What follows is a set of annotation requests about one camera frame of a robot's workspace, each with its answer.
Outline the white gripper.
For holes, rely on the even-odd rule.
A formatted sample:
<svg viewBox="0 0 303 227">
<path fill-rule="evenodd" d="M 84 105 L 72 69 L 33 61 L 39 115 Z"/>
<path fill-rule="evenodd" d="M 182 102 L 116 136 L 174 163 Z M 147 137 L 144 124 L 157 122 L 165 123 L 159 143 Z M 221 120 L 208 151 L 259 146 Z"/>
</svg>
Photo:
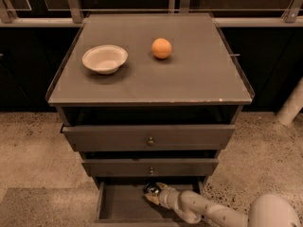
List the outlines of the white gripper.
<svg viewBox="0 0 303 227">
<path fill-rule="evenodd" d="M 156 186 L 161 190 L 160 193 L 147 193 L 145 195 L 146 199 L 167 209 L 179 209 L 181 192 L 174 187 L 167 186 L 165 183 L 156 183 Z"/>
</svg>

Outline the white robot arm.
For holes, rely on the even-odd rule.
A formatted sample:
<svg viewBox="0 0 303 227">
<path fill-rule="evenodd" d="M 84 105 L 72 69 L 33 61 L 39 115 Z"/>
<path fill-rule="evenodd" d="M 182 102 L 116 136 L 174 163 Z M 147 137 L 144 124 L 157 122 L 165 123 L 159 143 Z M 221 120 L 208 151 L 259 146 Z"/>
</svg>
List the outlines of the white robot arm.
<svg viewBox="0 0 303 227">
<path fill-rule="evenodd" d="M 191 190 L 179 191 L 164 183 L 148 183 L 144 195 L 148 201 L 173 210 L 189 224 L 197 224 L 205 217 L 219 227 L 302 227 L 294 208 L 273 194 L 257 197 L 247 215 Z"/>
</svg>

